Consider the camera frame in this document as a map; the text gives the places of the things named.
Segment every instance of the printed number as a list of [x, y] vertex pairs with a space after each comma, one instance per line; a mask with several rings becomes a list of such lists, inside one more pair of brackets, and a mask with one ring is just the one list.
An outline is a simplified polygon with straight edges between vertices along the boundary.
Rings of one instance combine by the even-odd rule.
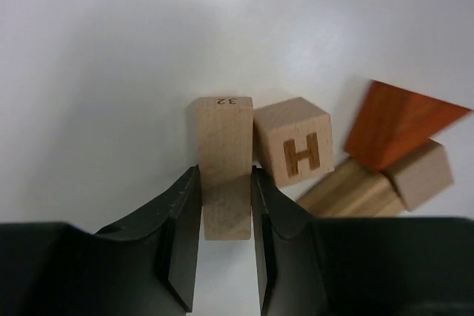
[[217, 99], [217, 104], [218, 104], [218, 105], [224, 105], [226, 100], [229, 101], [229, 104], [230, 104], [230, 105], [235, 105], [235, 104], [237, 104], [237, 103], [236, 103], [236, 100], [237, 100], [237, 99], [235, 99], [235, 98], [230, 98], [230, 99]]

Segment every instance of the rectangular wooden block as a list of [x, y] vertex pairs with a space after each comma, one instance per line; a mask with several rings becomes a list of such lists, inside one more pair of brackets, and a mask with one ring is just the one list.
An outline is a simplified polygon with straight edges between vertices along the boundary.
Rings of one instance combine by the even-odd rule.
[[249, 239], [252, 99], [200, 98], [196, 118], [204, 237], [212, 241]]
[[390, 181], [353, 158], [339, 164], [297, 203], [320, 217], [387, 217], [404, 210]]
[[386, 168], [383, 173], [392, 181], [409, 211], [454, 183], [446, 150], [432, 140]]
[[344, 149], [380, 172], [471, 111], [372, 81]]
[[276, 186], [288, 186], [333, 170], [330, 115], [303, 98], [254, 112], [255, 149]]

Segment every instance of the wooden cube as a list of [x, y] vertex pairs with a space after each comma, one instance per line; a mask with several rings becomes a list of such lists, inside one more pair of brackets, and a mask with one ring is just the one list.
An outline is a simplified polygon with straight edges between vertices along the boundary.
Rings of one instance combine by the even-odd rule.
[[255, 110], [255, 149], [276, 186], [289, 186], [333, 170], [330, 115], [303, 98]]
[[353, 158], [339, 164], [297, 203], [319, 217], [389, 217], [404, 210], [392, 184]]
[[471, 111], [373, 81], [344, 149], [380, 172]]
[[200, 98], [196, 118], [204, 237], [249, 239], [252, 99]]
[[384, 170], [412, 211], [454, 183], [446, 150], [429, 141]]

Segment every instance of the wooden block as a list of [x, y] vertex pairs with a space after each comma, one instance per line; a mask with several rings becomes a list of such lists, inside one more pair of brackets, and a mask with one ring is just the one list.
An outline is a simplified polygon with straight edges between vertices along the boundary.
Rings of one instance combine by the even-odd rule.
[[196, 117], [204, 237], [249, 239], [252, 99], [200, 98]]
[[471, 111], [373, 81], [344, 149], [379, 172]]
[[276, 186], [288, 186], [333, 170], [330, 115], [303, 98], [254, 112], [258, 161]]
[[353, 158], [339, 164], [297, 203], [319, 217], [387, 217], [404, 210], [390, 181]]
[[454, 183], [446, 150], [429, 140], [384, 170], [412, 211]]

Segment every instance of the white surface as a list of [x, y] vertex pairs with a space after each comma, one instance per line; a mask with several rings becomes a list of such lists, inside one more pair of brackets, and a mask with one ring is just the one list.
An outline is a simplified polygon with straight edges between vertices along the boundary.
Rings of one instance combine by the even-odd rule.
[[[0, 0], [0, 220], [88, 231], [196, 162], [187, 105], [302, 95], [336, 157], [366, 78], [474, 107], [473, 0]], [[474, 118], [437, 139], [456, 185], [418, 215], [474, 217]], [[286, 188], [295, 197], [312, 182]], [[253, 242], [201, 239], [193, 315], [257, 315]]]

